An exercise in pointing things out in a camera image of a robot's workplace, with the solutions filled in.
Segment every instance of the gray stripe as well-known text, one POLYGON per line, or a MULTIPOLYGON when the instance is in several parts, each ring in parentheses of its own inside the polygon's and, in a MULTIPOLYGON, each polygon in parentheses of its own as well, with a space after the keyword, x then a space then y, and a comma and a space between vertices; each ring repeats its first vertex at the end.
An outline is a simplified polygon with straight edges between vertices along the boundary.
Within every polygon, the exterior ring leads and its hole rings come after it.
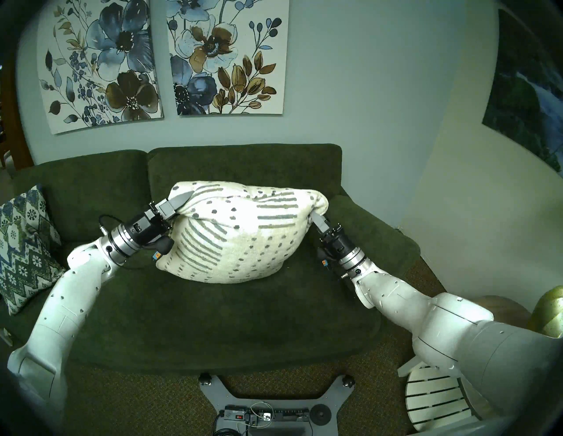
POLYGON ((224 235, 227 234, 227 231, 226 231, 224 228, 222 228, 219 224, 213 223, 213 226, 214 226, 217 230, 219 230, 221 233, 223 233, 224 235))
POLYGON ((192 243, 190 242, 190 240, 189 240, 183 233, 182 233, 182 238, 184 238, 184 241, 186 241, 186 242, 190 245, 190 247, 192 247, 192 248, 193 248, 195 251, 197 251, 198 253, 201 253, 201 254, 203 254, 204 256, 207 256, 207 257, 209 257, 209 258, 211 258, 211 259, 213 259, 213 260, 216 260, 216 261, 218 261, 218 262, 221 261, 220 259, 217 259, 217 258, 211 256, 209 253, 206 253, 206 252, 200 250, 199 248, 197 248, 194 244, 192 244, 192 243))
POLYGON ((219 239, 221 242, 227 242, 227 240, 226 240, 224 237, 222 237, 222 236, 216 234, 213 230, 211 230, 209 227, 207 227, 207 226, 203 223, 203 221, 198 220, 197 223, 198 223, 200 226, 202 226, 205 230, 207 230, 209 233, 211 233, 215 239, 219 239))
POLYGON ((283 196, 287 196, 287 195, 295 195, 295 192, 282 192, 281 194, 271 195, 268 198, 273 199, 273 198, 276 198, 276 197, 279 198, 279 197, 283 197, 283 196))
POLYGON ((293 209, 299 206, 297 204, 258 204, 256 207, 262 209, 293 209))
POLYGON ((265 203, 265 202, 267 202, 267 201, 276 201, 276 202, 281 202, 281 201, 297 201, 297 199, 296 199, 295 197, 290 198, 290 199, 286 199, 286 198, 273 199, 273 198, 270 198, 270 199, 268 199, 268 200, 261 201, 261 203, 265 203))
POLYGON ((182 250, 180 250, 179 248, 176 249, 176 253, 178 253, 179 256, 185 258, 185 259, 186 259, 185 262, 186 262, 189 266, 191 266, 192 268, 197 269, 198 271, 201 271, 201 272, 208 272, 208 271, 205 271, 205 270, 203 270, 203 269, 199 269, 198 267, 194 267, 190 262, 193 262, 193 263, 195 263, 196 265, 200 265, 200 266, 202 266, 203 268, 207 268, 207 269, 210 270, 210 271, 213 270, 212 268, 209 268, 209 267, 206 266, 206 265, 202 265, 202 264, 196 262, 194 259, 190 259, 190 258, 189 258, 188 256, 186 256, 186 255, 182 252, 182 250))
POLYGON ((189 233, 186 228, 184 229, 184 231, 186 232, 186 236, 191 237, 191 238, 194 240, 194 242, 195 242, 196 244, 198 244, 201 248, 203 248, 203 249, 209 251, 210 253, 213 253, 215 256, 219 256, 219 257, 223 256, 221 253, 218 253, 218 252, 216 252, 216 251, 213 251, 213 250, 212 250, 211 248, 209 248, 207 245, 203 245, 203 243, 200 242, 196 237, 194 237, 194 235, 192 235, 191 233, 189 233))
POLYGON ((200 259, 203 260, 204 262, 207 262, 207 263, 210 263, 210 264, 212 264, 212 265, 217 266, 217 264, 216 264, 215 262, 213 262, 213 261, 211 261, 211 260, 209 260, 209 259, 203 257, 201 254, 198 254, 198 253, 196 253, 194 250, 192 250, 191 248, 189 248, 186 244, 184 244, 183 241, 180 241, 180 244, 182 244, 182 245, 184 246, 184 248, 185 248, 189 253, 192 253, 194 256, 200 258, 200 259))
POLYGON ((202 234, 198 229, 196 229, 194 227, 194 225, 191 223, 190 220, 190 227, 191 229, 195 232, 196 235, 198 235, 201 239, 203 239, 205 242, 207 242, 208 244, 213 245, 215 248, 219 248, 220 250, 223 249, 223 247, 221 247, 220 245, 215 244, 215 242, 213 242, 211 239, 209 239, 207 236, 205 236, 204 234, 202 234))
POLYGON ((199 191, 197 194, 194 194, 194 195, 192 195, 192 196, 190 197, 190 201, 192 201, 192 200, 193 200, 194 198, 196 198, 198 195, 206 194, 206 193, 208 193, 208 192, 222 191, 222 190, 223 190, 223 188, 215 188, 215 189, 207 189, 207 190, 205 190, 205 191, 199 191))
POLYGON ((297 215, 258 215, 258 219, 289 219, 297 218, 297 215))
POLYGON ((258 228, 282 228, 282 227, 294 227, 295 223, 291 224, 268 224, 267 226, 258 226, 258 228))

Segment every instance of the landscape painting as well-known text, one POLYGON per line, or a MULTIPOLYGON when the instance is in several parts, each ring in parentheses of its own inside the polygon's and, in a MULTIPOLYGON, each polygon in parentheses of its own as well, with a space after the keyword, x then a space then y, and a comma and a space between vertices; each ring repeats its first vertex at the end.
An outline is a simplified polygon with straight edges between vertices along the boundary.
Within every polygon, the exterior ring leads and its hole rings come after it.
POLYGON ((563 176, 563 79, 538 38, 499 10, 497 67, 483 124, 563 176))

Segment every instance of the light blue wall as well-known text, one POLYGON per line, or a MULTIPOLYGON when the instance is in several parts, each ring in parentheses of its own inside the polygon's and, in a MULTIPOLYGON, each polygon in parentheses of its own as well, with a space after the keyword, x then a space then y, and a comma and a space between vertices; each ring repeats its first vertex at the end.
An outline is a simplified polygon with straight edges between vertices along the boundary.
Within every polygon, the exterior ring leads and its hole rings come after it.
MULTIPOLYGON (((442 121, 464 29, 463 0, 292 0, 283 115, 179 118, 163 0, 151 27, 165 118, 53 136, 37 79, 36 22, 21 37, 17 87, 36 164, 121 149, 332 142, 342 185, 397 226, 442 121)), ((323 157, 319 155, 319 165, 323 157)))

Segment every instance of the gold vase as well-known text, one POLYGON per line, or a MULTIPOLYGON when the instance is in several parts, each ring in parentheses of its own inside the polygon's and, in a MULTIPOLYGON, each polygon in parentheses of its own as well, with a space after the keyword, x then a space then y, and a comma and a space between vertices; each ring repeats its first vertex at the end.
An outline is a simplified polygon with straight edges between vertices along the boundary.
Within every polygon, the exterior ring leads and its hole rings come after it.
POLYGON ((526 328, 550 338, 563 336, 563 286, 556 286, 541 296, 526 328))

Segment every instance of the white pillow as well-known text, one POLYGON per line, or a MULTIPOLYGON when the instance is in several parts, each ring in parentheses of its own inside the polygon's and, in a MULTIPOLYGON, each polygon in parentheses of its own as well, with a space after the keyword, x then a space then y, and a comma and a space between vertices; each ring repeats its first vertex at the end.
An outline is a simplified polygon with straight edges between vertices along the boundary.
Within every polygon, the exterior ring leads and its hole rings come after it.
POLYGON ((204 283, 241 283, 280 270, 327 198, 318 191, 245 186, 233 182, 179 182, 169 198, 194 191, 178 210, 170 253, 157 267, 204 283))

